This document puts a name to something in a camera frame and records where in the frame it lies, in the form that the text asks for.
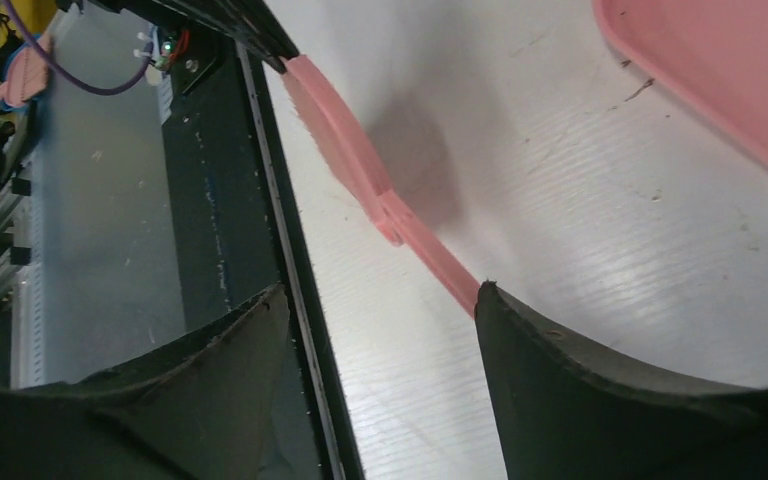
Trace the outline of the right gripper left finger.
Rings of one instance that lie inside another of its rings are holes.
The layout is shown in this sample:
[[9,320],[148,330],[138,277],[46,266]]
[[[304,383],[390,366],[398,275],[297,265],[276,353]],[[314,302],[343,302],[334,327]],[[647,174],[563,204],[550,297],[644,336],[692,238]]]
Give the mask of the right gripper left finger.
[[84,380],[0,387],[0,479],[252,479],[289,340],[273,285]]

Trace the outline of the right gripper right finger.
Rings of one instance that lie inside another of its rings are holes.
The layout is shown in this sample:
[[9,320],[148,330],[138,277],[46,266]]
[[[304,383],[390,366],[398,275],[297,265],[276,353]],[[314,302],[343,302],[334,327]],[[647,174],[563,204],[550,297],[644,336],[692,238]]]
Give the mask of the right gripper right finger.
[[475,325],[510,478],[768,479],[768,388],[634,359],[489,281]]

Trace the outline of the pink hand brush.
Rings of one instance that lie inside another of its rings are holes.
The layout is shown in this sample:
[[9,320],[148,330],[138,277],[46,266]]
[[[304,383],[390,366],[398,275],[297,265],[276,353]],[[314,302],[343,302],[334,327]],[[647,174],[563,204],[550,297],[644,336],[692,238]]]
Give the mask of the pink hand brush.
[[343,98],[305,55],[283,61],[282,82],[336,179],[393,245],[408,246],[469,315],[479,282],[397,194],[372,141]]

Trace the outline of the pink plastic dustpan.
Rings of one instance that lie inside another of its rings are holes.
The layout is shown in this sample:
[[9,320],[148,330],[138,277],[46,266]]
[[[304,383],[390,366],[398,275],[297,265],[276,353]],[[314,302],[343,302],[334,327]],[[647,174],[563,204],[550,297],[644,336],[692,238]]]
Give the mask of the pink plastic dustpan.
[[608,43],[768,169],[768,1],[595,1]]

